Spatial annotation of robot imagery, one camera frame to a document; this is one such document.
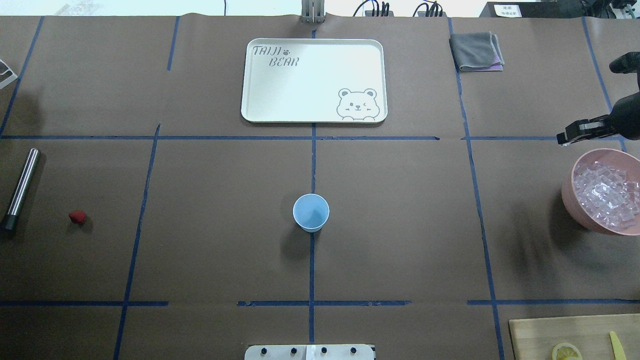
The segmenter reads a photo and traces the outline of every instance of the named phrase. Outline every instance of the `lemon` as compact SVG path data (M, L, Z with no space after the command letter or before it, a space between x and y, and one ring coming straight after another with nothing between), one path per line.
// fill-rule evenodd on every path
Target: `lemon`
M560 343L551 350L551 360L582 360L582 354L572 344Z

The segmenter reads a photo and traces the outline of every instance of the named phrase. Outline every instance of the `pink bowl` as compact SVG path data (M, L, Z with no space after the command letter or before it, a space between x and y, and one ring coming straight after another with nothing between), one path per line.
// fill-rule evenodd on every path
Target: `pink bowl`
M578 196L575 194L575 187L573 185L573 172L575 171L575 167L577 167L578 164L593 164L595 161L601 161L602 163L618 170L626 170L627 181L640 182L640 160L626 152L616 149L591 150L583 154L575 164L573 164L571 174L569 174L562 184L562 201L567 211L569 211L569 214L575 219L575 221L580 223L580 225L598 233L607 235L640 235L640 222L620 231L608 229L589 216L589 214L587 214L587 212L582 208L582 205L580 205L580 202L578 202Z

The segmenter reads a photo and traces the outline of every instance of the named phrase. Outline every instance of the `wooden cutting board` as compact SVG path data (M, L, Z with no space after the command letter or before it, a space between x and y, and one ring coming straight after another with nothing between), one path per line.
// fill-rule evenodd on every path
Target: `wooden cutting board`
M583 360L614 360L609 331L615 331L628 360L640 360L640 314L509 320L516 360L551 359L557 343L574 344Z

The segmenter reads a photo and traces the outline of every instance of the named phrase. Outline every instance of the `bear face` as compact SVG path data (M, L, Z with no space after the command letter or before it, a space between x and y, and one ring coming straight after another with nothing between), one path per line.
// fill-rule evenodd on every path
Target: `bear face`
M340 104L337 111L343 120L374 121L374 118L380 114L380 108L376 103L377 94L373 89L367 89L363 92L342 89L338 95L340 96Z

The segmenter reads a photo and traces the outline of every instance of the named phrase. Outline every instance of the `yellow knife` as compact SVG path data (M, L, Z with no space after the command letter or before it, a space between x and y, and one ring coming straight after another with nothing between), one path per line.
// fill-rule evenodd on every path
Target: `yellow knife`
M627 360L625 355L625 351L622 349L622 344L620 343L620 339L618 339L618 335L615 332L609 332L609 337L611 338L611 347L613 347L613 357L616 360Z

